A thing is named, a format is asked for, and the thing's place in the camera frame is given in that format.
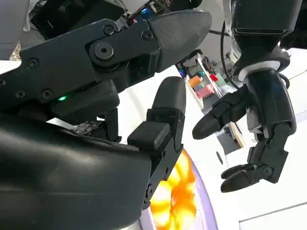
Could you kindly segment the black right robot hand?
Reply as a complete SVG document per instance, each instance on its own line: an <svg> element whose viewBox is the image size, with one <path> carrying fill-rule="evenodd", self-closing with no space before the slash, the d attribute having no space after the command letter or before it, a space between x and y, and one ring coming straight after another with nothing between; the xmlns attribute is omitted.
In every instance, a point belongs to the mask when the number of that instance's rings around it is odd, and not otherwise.
<svg viewBox="0 0 307 230"><path fill-rule="evenodd" d="M165 78L121 144L119 93L188 56L211 14L184 10L120 29L110 19L23 50L0 77L0 227L119 230L137 221L182 150L186 85Z"/></svg>

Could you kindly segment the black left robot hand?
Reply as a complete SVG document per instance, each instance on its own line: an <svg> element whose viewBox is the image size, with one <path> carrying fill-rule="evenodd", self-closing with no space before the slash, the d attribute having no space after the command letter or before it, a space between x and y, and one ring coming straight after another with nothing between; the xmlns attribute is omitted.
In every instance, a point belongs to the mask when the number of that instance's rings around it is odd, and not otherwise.
<svg viewBox="0 0 307 230"><path fill-rule="evenodd" d="M296 131L296 120L287 88L277 71L264 69L249 74L242 87L219 99L195 125L193 138L204 139L245 115L257 144L249 149L246 164L221 174L223 193L252 186L260 180L275 184L280 178L288 156L284 147Z"/></svg>

